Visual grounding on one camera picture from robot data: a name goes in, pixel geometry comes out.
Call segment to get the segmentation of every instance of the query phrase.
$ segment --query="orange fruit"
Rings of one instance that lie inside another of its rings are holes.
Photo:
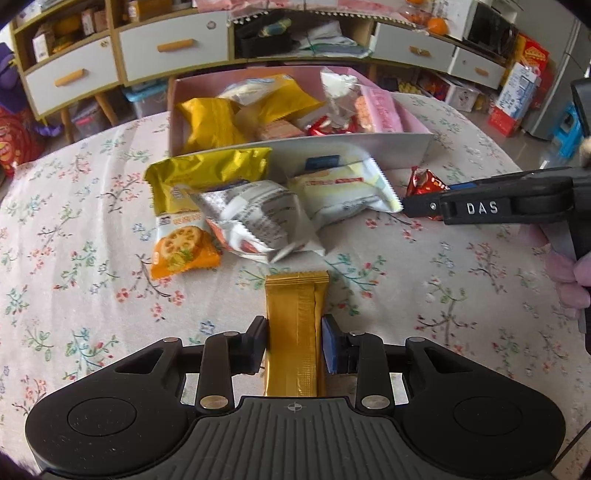
[[[449,33],[446,21],[438,17],[434,17],[427,22],[427,30],[435,35],[447,35]]]

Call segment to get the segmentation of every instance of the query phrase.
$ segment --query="cardboard box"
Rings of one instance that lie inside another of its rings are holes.
[[[41,5],[34,0],[31,5],[24,8],[16,17],[15,20],[17,21],[17,27],[22,27],[28,21],[33,20],[33,18],[41,15]]]
[[[95,12],[96,7],[82,12],[82,30],[87,37],[96,33]]]
[[[56,37],[50,24],[43,24],[37,30],[33,38],[33,50],[37,61],[42,61],[49,58],[53,47],[56,44]]]
[[[298,85],[318,100],[326,100],[320,80],[322,66],[253,67],[208,73],[177,80],[169,92],[168,111],[170,131],[168,150],[171,156],[182,155],[190,125],[174,105],[195,97],[215,97],[229,85],[246,79],[275,74],[290,75]],[[336,73],[355,75],[363,85],[378,88],[360,73],[348,67],[329,67]],[[324,155],[339,155],[340,164],[372,157],[384,170],[410,168],[419,165],[433,138],[433,134],[408,110],[396,101],[400,93],[392,93],[404,127],[404,133],[343,134],[324,137],[300,137],[253,142],[227,148],[271,147],[269,177],[278,182],[305,171],[306,160]]]
[[[513,65],[489,118],[489,125],[506,137],[512,135],[530,107],[539,82],[540,78],[531,68],[524,67],[521,63]]]
[[[105,31],[107,28],[109,28],[106,10],[99,10],[98,12],[95,12],[95,27],[97,33]]]
[[[526,67],[532,67],[537,76],[540,77],[544,74],[546,68],[548,67],[549,61],[550,53],[547,50],[542,48],[542,46],[535,40],[532,40],[527,35],[520,33],[517,35],[517,40],[515,41],[513,55],[509,59],[509,62],[507,62],[507,68],[505,69],[505,73],[501,79],[501,86],[505,85],[515,63],[521,63]]]
[[[419,87],[437,100],[462,112],[471,112],[480,95],[480,90],[477,88],[455,78],[442,76],[428,70],[421,72],[417,83]]]
[[[130,22],[143,22],[173,11],[173,0],[132,0],[129,2]]]

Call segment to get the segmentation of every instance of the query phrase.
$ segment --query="plastic storage bin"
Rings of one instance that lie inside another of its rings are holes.
[[[77,113],[72,123],[80,132],[82,138],[92,137],[107,130],[111,124],[96,102],[92,102],[88,107]]]
[[[127,99],[133,104],[137,117],[143,118],[166,111],[167,90],[168,83],[159,82],[142,90],[125,89],[124,92]]]

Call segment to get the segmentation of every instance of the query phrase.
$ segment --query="orange biscuit package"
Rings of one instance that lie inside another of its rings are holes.
[[[150,272],[153,280],[219,264],[220,254],[213,245],[203,212],[165,213],[157,218]]]

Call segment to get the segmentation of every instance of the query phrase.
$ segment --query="yellow snack package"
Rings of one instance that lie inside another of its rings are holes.
[[[279,74],[268,78],[276,80],[280,86],[240,110],[236,116],[237,125],[243,123],[243,116],[256,118],[258,125],[262,127],[282,118],[299,118],[322,106],[322,102],[308,95],[289,75]]]
[[[267,277],[266,396],[316,397],[324,394],[320,320],[328,286],[326,271]]]
[[[270,148],[220,150],[173,157],[150,165],[144,179],[152,187],[154,213],[199,210],[198,193],[263,180]]]
[[[191,125],[184,153],[231,147],[247,140],[234,125],[238,104],[224,98],[193,98],[177,108]]]

